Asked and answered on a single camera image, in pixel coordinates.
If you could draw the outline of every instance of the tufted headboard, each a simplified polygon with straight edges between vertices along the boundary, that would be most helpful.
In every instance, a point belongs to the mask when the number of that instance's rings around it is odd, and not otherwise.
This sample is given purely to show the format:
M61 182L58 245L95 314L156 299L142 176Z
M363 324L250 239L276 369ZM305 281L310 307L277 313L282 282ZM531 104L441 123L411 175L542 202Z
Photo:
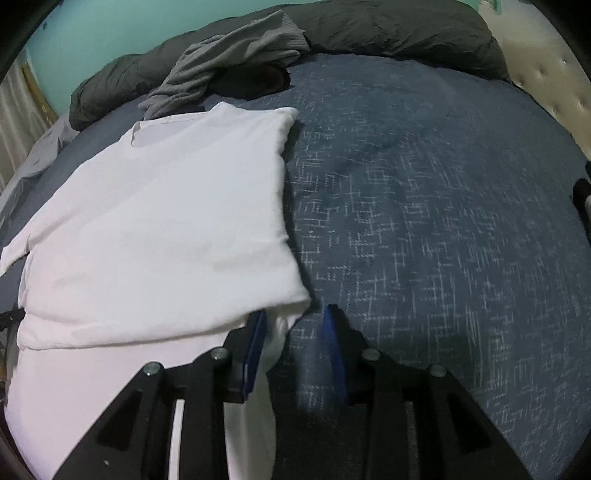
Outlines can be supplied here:
M579 61L586 64L584 51L578 49L577 59L532 4L502 0L500 14L484 4L480 14L501 45L513 82L569 130L591 160L591 82Z

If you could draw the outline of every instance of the folded shirt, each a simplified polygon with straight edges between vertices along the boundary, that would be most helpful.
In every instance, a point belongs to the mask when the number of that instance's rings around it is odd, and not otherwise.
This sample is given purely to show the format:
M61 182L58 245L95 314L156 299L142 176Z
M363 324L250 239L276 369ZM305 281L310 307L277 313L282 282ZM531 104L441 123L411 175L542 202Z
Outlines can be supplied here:
M287 331L309 302L281 208L296 116L220 103L138 122L82 164L2 252L0 274L29 253L19 347L178 338L269 307Z

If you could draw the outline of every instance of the dark pillow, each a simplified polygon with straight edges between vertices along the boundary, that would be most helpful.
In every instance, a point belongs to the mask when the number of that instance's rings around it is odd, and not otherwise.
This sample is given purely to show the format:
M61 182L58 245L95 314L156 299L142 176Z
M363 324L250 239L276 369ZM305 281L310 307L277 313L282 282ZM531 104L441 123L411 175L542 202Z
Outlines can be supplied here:
M185 49L283 10L305 31L311 53L416 59L484 78L508 79L498 43L480 15L457 0L327 0L278 5L219 20L173 37L145 54L120 57L72 93L70 123L83 130L156 88Z

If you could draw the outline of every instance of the bolt head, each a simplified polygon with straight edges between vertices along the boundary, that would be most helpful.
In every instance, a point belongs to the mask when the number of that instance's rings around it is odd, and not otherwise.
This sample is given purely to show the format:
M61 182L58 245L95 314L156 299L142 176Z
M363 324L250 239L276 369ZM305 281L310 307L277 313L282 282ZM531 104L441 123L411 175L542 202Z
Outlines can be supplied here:
M222 346L214 348L210 354L215 361L225 360L230 356L230 352L228 352L228 349Z
M432 377L443 378L447 374L447 369L442 364L433 364L429 367L429 373Z
M379 360L380 353L379 350L376 350L375 348L366 348L361 353L361 356L368 362L377 362Z
M160 365L158 362L150 362L149 364L144 365L143 370L144 373L150 377L160 372L161 367L162 365Z

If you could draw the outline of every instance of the dark gray comforter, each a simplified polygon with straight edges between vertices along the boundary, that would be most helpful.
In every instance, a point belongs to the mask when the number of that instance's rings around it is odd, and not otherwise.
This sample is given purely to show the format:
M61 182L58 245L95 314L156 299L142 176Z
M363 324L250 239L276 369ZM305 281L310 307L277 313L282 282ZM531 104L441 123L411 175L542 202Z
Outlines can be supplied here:
M446 364L534 478L556 479L591 428L591 248L569 199L585 163L578 146L502 81L353 55L290 72L285 92L230 100L300 111L285 218L314 305L271 374L275 477L358 478L363 412L334 408L317 339L323 306L338 303L395 359ZM136 107L60 154L11 235L140 119ZM15 298L18 267L11 274L3 301L10 289Z
M72 93L72 127L81 131L158 87L190 45L226 35L279 9L304 30L312 53L415 59L483 78L509 78L501 49L484 20L456 0L325 0L278 5L178 35L145 54L115 59Z

